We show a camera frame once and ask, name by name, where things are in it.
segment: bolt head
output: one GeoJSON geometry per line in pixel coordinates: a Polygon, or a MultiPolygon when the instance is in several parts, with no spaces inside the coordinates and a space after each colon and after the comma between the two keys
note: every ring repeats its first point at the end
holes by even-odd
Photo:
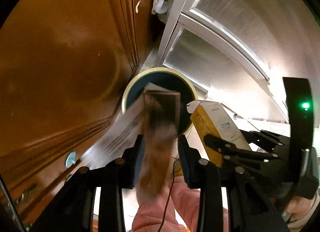
{"type": "Polygon", "coordinates": [[[241,166],[237,166],[236,167],[236,172],[239,173],[239,174],[243,174],[244,173],[244,168],[241,167],[241,166]]]}
{"type": "Polygon", "coordinates": [[[116,158],[115,163],[119,165],[124,164],[124,158],[116,158]]]}
{"type": "Polygon", "coordinates": [[[207,164],[209,163],[209,161],[208,161],[207,159],[201,158],[201,159],[199,160],[199,163],[200,163],[201,165],[207,165],[207,164]]]}
{"type": "Polygon", "coordinates": [[[89,170],[87,166],[82,166],[78,169],[79,173],[86,173],[89,170]]]}

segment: black cable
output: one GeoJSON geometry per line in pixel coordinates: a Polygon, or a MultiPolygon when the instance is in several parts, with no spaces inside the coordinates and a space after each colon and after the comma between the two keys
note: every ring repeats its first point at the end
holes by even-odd
{"type": "Polygon", "coordinates": [[[14,219],[16,220],[20,231],[21,232],[27,232],[26,228],[24,227],[24,225],[23,225],[23,223],[21,221],[21,219],[19,218],[18,212],[17,212],[17,210],[16,210],[16,208],[15,208],[15,206],[13,204],[13,201],[12,201],[12,198],[10,196],[10,193],[9,193],[9,191],[8,191],[8,189],[7,189],[7,187],[6,187],[5,183],[4,183],[4,180],[2,179],[1,175],[0,175],[0,187],[3,190],[3,193],[4,193],[5,197],[7,198],[8,205],[11,208],[11,211],[13,213],[14,219]]]}
{"type": "Polygon", "coordinates": [[[181,171],[181,170],[182,170],[182,167],[181,167],[179,170],[175,171],[174,173],[177,173],[177,172],[179,172],[179,171],[181,171]]]}
{"type": "Polygon", "coordinates": [[[172,173],[173,173],[173,179],[172,179],[172,184],[171,184],[171,187],[170,187],[170,190],[169,190],[169,195],[168,195],[168,199],[167,199],[167,203],[165,204],[165,207],[164,207],[164,212],[163,212],[163,218],[162,218],[162,222],[161,222],[161,225],[158,229],[158,232],[160,232],[163,224],[164,224],[164,218],[165,218],[165,214],[167,212],[167,207],[168,207],[168,204],[169,204],[169,200],[170,200],[170,194],[171,194],[171,190],[172,190],[172,187],[173,187],[173,184],[174,184],[174,164],[179,160],[177,158],[174,158],[176,159],[176,161],[173,163],[173,168],[172,168],[172,173]]]}

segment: box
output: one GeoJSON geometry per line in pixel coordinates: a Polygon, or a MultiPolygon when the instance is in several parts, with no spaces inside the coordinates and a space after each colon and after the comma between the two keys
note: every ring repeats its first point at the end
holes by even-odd
{"type": "Polygon", "coordinates": [[[180,120],[180,93],[167,90],[155,84],[149,83],[144,88],[144,107],[152,107],[150,115],[153,122],[169,121],[176,125],[178,130],[180,120]]]}
{"type": "Polygon", "coordinates": [[[188,112],[191,113],[190,119],[197,130],[204,149],[210,161],[216,166],[221,167],[222,155],[204,144],[204,137],[207,134],[234,143],[239,149],[251,151],[241,131],[220,103],[195,100],[189,103],[187,107],[188,112]]]}
{"type": "Polygon", "coordinates": [[[104,167],[112,160],[121,157],[125,149],[134,145],[137,135],[143,131],[145,105],[152,104],[153,98],[161,100],[160,103],[164,103],[165,107],[168,100],[171,106],[167,108],[171,116],[169,120],[179,124],[180,93],[166,90],[152,83],[147,84],[144,92],[127,108],[124,115],[109,127],[107,132],[85,152],[84,156],[90,154],[90,158],[94,159],[90,166],[91,169],[104,167]]]}

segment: wooden cabinet door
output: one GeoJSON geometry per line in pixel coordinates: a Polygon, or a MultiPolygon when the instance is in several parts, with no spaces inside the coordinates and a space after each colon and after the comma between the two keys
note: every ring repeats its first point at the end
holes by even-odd
{"type": "Polygon", "coordinates": [[[148,55],[152,0],[138,13],[137,3],[1,0],[0,173],[25,222],[111,125],[148,55]],[[67,169],[71,151],[77,162],[67,169]]]}

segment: cardboard box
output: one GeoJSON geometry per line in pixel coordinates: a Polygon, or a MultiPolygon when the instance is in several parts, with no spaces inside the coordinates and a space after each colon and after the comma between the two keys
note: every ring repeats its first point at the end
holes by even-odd
{"type": "Polygon", "coordinates": [[[239,149],[251,150],[241,131],[220,103],[195,100],[187,107],[204,149],[210,161],[216,166],[221,166],[222,155],[204,144],[204,137],[207,134],[234,143],[239,149]]]}
{"type": "Polygon", "coordinates": [[[179,128],[180,120],[180,93],[172,90],[167,90],[155,84],[149,83],[144,88],[144,107],[152,107],[153,113],[150,117],[154,118],[153,122],[167,120],[175,123],[176,128],[179,128]]]}

